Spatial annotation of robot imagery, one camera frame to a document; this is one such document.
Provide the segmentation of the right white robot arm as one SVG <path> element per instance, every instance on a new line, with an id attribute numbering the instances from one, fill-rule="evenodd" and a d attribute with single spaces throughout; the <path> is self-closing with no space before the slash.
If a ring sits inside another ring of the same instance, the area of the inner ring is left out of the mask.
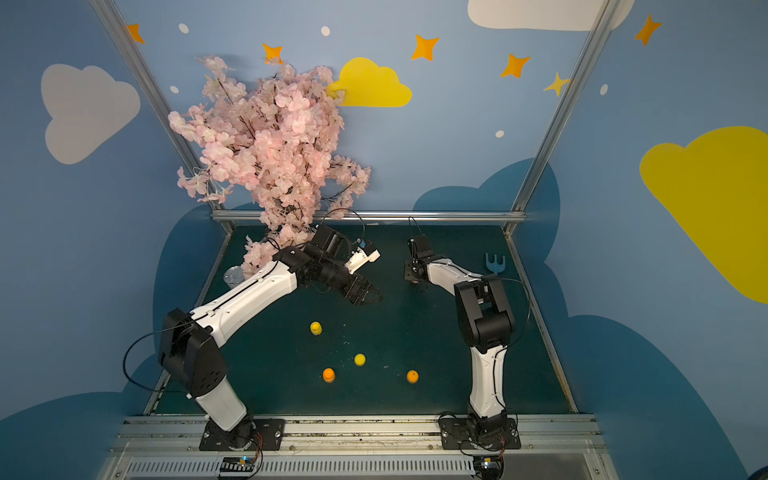
<path id="1" fill-rule="evenodd" d="M 466 442 L 484 450 L 520 448 L 517 421 L 509 417 L 503 394 L 505 356 L 516 330 L 503 281 L 435 254 L 424 234 L 411 238 L 408 248 L 411 259 L 404 269 L 405 279 L 429 283 L 453 295 L 458 328 L 470 349 Z"/>

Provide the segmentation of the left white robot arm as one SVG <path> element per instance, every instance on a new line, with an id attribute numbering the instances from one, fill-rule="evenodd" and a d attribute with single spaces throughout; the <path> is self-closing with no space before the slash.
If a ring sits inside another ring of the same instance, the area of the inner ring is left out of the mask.
<path id="1" fill-rule="evenodd" d="M 190 312 L 169 312 L 159 336 L 158 362 L 208 417 L 204 451 L 259 451 L 265 444 L 253 415 L 228 380 L 222 347 L 249 321 L 300 287 L 318 282 L 355 306 L 373 304 L 380 292 L 359 269 L 379 259 L 373 242 L 361 240 L 347 260 L 337 254 L 346 237 L 319 225 L 305 243 L 287 246 L 251 277 Z"/>

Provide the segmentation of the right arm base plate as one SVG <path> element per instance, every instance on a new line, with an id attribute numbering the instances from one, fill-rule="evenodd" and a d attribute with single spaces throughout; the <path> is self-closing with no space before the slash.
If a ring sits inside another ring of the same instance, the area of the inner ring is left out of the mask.
<path id="1" fill-rule="evenodd" d="M 515 418 L 505 415 L 478 420 L 474 416 L 443 414 L 437 418 L 444 450 L 484 450 L 502 452 L 521 448 Z"/>

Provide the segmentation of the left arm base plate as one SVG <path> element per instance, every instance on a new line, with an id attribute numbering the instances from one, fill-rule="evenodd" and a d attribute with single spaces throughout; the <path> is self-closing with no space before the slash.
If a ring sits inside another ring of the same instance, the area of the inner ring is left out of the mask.
<path id="1" fill-rule="evenodd" d="M 246 416 L 232 430 L 224 430 L 213 420 L 205 426 L 200 451 L 277 451 L 286 422 L 278 418 Z"/>

